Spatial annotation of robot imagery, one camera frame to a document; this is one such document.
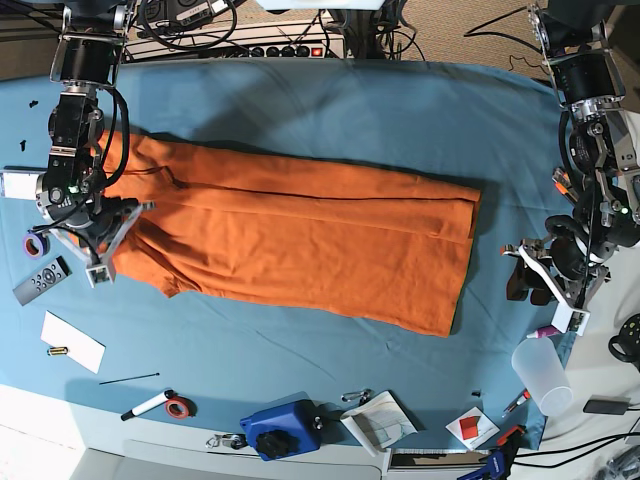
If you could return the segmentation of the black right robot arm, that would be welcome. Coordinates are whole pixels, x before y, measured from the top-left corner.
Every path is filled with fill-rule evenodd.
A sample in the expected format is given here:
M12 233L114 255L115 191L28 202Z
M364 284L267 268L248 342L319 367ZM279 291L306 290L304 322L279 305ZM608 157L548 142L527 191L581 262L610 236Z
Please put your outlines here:
M52 234L85 264L90 285L113 282L113 257L151 202L107 197L130 153L127 103L116 88L133 24L133 1L67 1L50 79L61 85L48 130L51 148L35 201Z

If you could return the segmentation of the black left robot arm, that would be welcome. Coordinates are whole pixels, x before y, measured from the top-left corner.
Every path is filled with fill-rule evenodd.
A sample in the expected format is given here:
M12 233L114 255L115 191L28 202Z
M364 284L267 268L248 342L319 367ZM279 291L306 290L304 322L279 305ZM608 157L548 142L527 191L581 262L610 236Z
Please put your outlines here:
M572 212L548 217L544 238L505 245L501 253L517 260L507 298L539 306L556 301L551 325L561 333L584 333L587 305L610 278L607 261L639 244L639 159L608 44L605 20L612 10L599 1L528 9L561 109L563 165L553 180Z

